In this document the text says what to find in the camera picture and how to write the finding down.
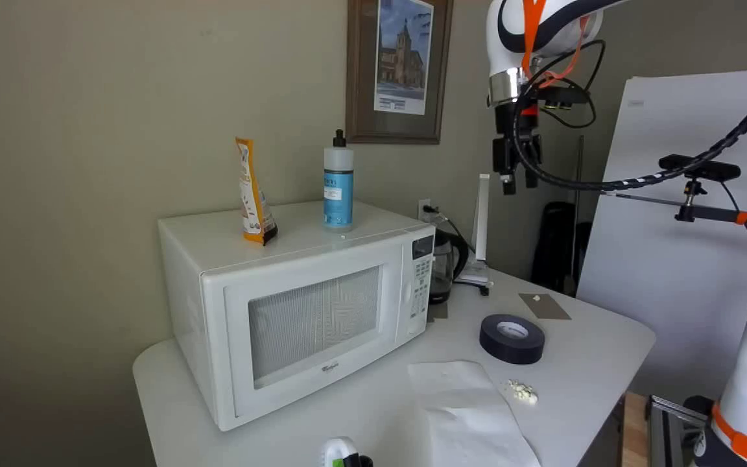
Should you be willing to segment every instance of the white table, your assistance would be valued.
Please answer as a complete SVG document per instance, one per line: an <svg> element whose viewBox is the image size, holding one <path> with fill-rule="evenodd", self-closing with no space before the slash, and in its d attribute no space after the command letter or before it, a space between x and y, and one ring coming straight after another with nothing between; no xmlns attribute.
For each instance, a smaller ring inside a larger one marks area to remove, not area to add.
<svg viewBox="0 0 747 467"><path fill-rule="evenodd" d="M529 446L544 467L579 465L597 431L616 404L655 334L599 305L557 295L570 319L537 321L519 292L542 287L492 273L492 292L455 287L449 319L435 319L423 337L374 366L283 408L243 428L221 432L184 367L178 347L166 340L135 361L135 382L158 467L319 467L319 448L332 435L349 435L375 467L401 467L405 426L411 387L409 362L475 361L503 392ZM480 347L488 313L533 319L544 334L544 356L533 366L494 361ZM533 408L510 396L507 382L537 388Z"/></svg>

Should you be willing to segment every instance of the microwave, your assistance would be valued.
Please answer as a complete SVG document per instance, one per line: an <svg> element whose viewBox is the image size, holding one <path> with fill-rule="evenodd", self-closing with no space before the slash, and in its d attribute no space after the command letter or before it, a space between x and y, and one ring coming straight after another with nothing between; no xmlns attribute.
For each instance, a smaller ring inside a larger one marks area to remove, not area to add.
<svg viewBox="0 0 747 467"><path fill-rule="evenodd" d="M308 396L424 331L432 226L358 203L278 204L266 247L240 213L161 217L171 331L221 431Z"/></svg>

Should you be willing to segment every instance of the white board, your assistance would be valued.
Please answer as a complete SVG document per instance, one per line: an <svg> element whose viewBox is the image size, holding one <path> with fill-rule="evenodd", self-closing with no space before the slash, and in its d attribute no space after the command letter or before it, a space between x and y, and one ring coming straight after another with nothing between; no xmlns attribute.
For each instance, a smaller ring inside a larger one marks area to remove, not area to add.
<svg viewBox="0 0 747 467"><path fill-rule="evenodd" d="M747 114L747 72L633 78L625 85L605 178L659 170L668 152L693 155ZM736 162L728 181L747 209L747 136L717 160ZM732 206L703 181L698 204ZM684 200L684 178L633 190L654 200ZM599 196L579 299L646 321L659 343L636 388L681 400L717 396L747 321L747 232L734 223L673 219L677 206Z"/></svg>

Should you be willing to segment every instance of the framed picture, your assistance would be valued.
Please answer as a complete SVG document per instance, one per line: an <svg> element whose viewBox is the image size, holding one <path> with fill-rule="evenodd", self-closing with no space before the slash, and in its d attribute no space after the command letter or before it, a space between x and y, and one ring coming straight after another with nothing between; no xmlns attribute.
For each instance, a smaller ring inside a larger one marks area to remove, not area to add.
<svg viewBox="0 0 747 467"><path fill-rule="evenodd" d="M449 29L450 0L346 0L346 139L441 139Z"/></svg>

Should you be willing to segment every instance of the tape roll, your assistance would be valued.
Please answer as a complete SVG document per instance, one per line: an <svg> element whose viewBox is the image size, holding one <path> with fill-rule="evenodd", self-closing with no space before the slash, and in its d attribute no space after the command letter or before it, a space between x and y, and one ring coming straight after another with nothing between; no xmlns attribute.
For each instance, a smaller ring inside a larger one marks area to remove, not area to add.
<svg viewBox="0 0 747 467"><path fill-rule="evenodd" d="M544 343L544 331L520 315L490 313L480 325L480 345L505 362L537 362L544 353Z"/></svg>

